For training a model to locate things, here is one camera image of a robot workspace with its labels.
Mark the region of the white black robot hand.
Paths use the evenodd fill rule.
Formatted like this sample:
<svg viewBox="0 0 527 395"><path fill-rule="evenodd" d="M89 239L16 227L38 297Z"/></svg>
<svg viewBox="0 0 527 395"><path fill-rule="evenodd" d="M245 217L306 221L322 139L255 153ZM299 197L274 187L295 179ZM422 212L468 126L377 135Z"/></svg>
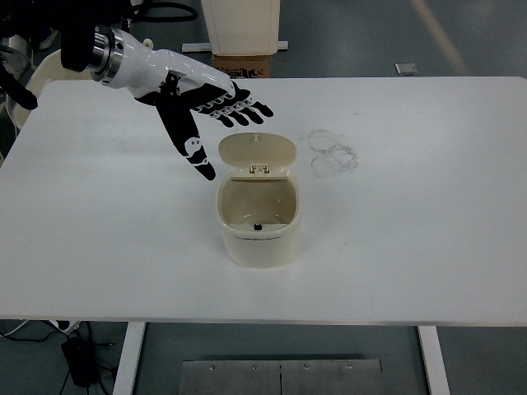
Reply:
<svg viewBox="0 0 527 395"><path fill-rule="evenodd" d="M227 128L261 124L273 116L224 72L168 49L149 49L121 30L114 30L113 37L108 86L126 88L137 101L155 107L175 149L207 180L215 179L216 172L194 112Z"/></svg>

